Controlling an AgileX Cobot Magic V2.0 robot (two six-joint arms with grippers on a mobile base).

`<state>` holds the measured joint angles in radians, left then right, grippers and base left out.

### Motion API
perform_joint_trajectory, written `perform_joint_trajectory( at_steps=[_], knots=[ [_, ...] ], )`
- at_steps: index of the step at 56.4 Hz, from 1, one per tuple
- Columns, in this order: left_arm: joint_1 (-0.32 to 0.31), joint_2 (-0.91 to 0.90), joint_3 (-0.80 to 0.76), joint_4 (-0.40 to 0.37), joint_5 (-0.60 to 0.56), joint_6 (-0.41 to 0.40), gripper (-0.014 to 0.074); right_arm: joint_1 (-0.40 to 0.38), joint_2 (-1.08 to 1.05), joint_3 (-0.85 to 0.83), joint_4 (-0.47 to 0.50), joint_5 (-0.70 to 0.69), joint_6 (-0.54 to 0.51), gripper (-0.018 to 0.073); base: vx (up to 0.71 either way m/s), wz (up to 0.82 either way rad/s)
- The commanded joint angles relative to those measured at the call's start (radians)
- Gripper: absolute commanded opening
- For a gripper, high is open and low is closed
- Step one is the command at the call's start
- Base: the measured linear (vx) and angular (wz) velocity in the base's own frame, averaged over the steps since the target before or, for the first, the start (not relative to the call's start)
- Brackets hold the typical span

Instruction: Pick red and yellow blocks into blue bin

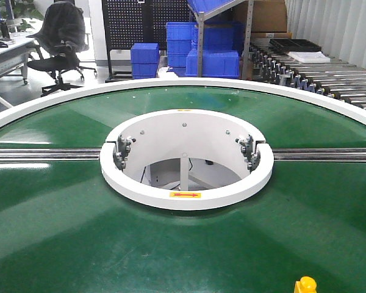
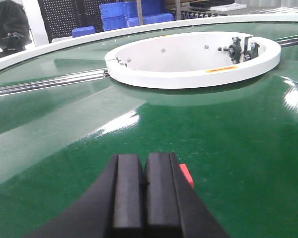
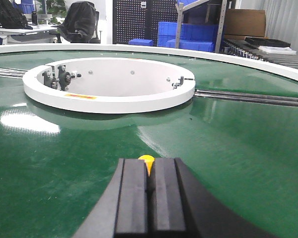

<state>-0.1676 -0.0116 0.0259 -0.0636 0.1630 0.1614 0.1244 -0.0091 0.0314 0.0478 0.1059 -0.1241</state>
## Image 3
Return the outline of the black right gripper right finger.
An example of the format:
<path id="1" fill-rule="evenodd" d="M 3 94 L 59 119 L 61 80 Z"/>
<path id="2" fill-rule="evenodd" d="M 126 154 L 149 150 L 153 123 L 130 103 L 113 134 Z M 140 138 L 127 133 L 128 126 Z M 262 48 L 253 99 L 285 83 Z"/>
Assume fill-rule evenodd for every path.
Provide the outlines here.
<path id="1" fill-rule="evenodd" d="M 217 200 L 180 158 L 157 158 L 150 182 L 152 238 L 274 237 Z"/>

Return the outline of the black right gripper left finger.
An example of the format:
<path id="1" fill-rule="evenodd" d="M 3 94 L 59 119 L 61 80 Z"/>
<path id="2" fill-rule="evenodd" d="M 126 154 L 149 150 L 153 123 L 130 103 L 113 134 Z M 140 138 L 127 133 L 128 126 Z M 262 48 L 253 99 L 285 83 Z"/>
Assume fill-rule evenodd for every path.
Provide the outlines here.
<path id="1" fill-rule="evenodd" d="M 137 159 L 119 159 L 116 171 L 77 238 L 145 238 L 148 234 L 147 170 Z"/>

